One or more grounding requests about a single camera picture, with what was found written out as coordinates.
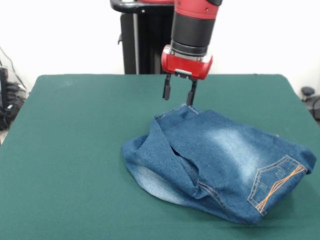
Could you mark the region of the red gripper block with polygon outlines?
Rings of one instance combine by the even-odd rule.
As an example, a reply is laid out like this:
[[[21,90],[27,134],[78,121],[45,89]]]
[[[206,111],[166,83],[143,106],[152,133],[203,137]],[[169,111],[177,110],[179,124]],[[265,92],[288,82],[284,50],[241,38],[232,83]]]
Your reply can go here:
[[[167,44],[161,54],[162,70],[166,72],[162,98],[169,100],[171,92],[171,74],[192,80],[191,89],[188,92],[186,105],[192,106],[196,95],[198,80],[204,80],[211,69],[213,56],[189,56],[180,54]]]

